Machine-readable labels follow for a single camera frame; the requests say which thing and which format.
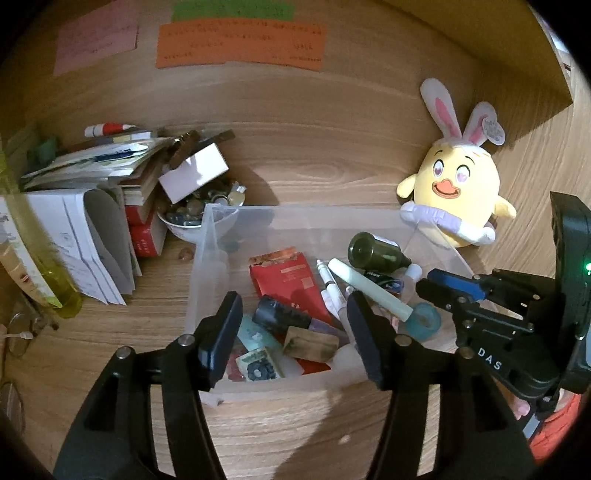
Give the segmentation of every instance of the wooden block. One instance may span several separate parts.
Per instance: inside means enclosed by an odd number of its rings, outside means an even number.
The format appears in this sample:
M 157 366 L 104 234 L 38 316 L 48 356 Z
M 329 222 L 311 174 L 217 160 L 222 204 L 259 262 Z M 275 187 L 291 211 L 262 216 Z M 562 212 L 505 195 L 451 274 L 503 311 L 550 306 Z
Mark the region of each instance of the wooden block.
M 339 338 L 334 335 L 289 327 L 283 353 L 293 358 L 303 358 L 323 364 L 333 358 L 338 348 Z

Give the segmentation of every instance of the green glass bottle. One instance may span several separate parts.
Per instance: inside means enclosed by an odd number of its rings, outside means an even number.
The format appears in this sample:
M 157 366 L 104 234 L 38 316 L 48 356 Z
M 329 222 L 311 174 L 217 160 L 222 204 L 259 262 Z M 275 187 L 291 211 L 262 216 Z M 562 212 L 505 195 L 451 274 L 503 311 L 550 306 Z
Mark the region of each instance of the green glass bottle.
M 359 232 L 351 239 L 347 257 L 352 267 L 384 274 L 412 263 L 396 242 L 369 232 Z

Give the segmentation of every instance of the pink inner ear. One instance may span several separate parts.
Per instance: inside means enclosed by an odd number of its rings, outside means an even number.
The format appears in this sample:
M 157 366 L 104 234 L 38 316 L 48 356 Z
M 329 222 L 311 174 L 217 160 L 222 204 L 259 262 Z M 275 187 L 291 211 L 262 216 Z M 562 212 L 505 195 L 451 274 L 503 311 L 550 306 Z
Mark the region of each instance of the pink inner ear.
M 482 140 L 482 137 L 484 137 L 484 132 L 482 131 L 482 121 L 487 117 L 488 115 L 481 115 L 480 118 L 478 119 L 478 121 L 476 122 L 476 128 L 474 129 L 474 131 L 470 134 L 470 138 L 468 138 L 468 141 L 470 143 L 473 144 L 477 144 L 480 140 Z
M 456 126 L 456 123 L 452 120 L 452 116 L 447 111 L 445 103 L 443 103 L 443 101 L 441 101 L 440 98 L 435 98 L 435 109 L 437 110 L 437 114 L 439 115 L 439 118 L 448 127 L 449 134 L 452 137 L 460 138 L 462 136 L 462 134 L 460 133 L 458 127 Z

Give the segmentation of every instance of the white tube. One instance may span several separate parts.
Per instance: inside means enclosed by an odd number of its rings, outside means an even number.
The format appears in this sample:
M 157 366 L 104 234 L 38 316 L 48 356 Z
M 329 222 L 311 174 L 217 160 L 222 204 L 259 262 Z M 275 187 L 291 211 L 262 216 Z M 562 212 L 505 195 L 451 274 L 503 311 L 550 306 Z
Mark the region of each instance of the white tube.
M 332 303 L 332 298 L 330 297 L 330 293 L 328 293 L 328 291 L 326 290 L 322 290 L 320 292 L 320 294 L 322 295 L 322 300 L 324 300 L 324 306 L 326 306 L 326 309 L 335 316 L 335 318 L 339 318 L 339 312 L 337 311 L 337 309 L 335 309 L 335 305 Z
M 343 281 L 366 294 L 370 299 L 379 303 L 389 312 L 392 312 L 403 322 L 406 322 L 408 317 L 410 317 L 410 314 L 413 312 L 411 307 L 402 303 L 394 295 L 388 293 L 370 279 L 365 278 L 361 273 L 344 264 L 338 258 L 333 258 L 329 262 L 329 268 L 335 275 L 342 278 Z
M 320 278 L 322 278 L 322 281 L 324 282 L 326 291 L 330 294 L 330 299 L 332 300 L 337 312 L 341 308 L 346 307 L 347 301 L 345 300 L 345 297 L 343 297 L 339 286 L 335 282 L 335 278 L 332 276 L 332 273 L 330 273 L 330 270 L 326 264 L 322 260 L 317 260 L 316 268 L 318 269 Z

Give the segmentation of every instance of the white marker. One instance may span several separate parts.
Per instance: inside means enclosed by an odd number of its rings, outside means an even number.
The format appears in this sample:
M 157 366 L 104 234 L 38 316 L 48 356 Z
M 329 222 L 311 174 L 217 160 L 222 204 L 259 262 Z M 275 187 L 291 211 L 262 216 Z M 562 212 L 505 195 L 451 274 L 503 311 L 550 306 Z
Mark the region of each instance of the white marker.
M 343 297 L 343 294 L 340 292 L 339 286 L 336 284 L 335 278 L 332 276 L 332 273 L 330 273 L 329 268 L 322 260 L 316 261 L 316 268 L 318 269 L 318 273 L 324 282 L 326 291 L 330 295 L 332 304 L 334 305 L 335 310 L 338 312 L 337 318 L 345 329 L 345 332 L 347 332 L 349 342 L 355 345 L 355 335 L 353 335 L 353 330 L 351 329 L 349 319 L 347 318 L 347 301 L 345 300 L 345 297 Z
M 320 278 L 324 282 L 324 287 L 326 291 L 330 294 L 330 299 L 335 306 L 335 309 L 339 311 L 341 308 L 347 306 L 347 301 L 343 294 L 340 291 L 339 286 L 335 282 L 335 278 L 330 273 L 329 268 L 322 260 L 316 261 L 316 268 L 318 269 L 318 273 L 320 274 Z
M 332 299 L 330 298 L 330 293 L 328 293 L 328 291 L 326 290 L 322 290 L 320 292 L 320 294 L 322 295 L 322 300 L 324 300 L 324 305 L 326 306 L 326 309 L 335 317 L 335 318 L 339 318 L 339 312 L 337 309 L 335 309 L 334 304 L 332 303 Z

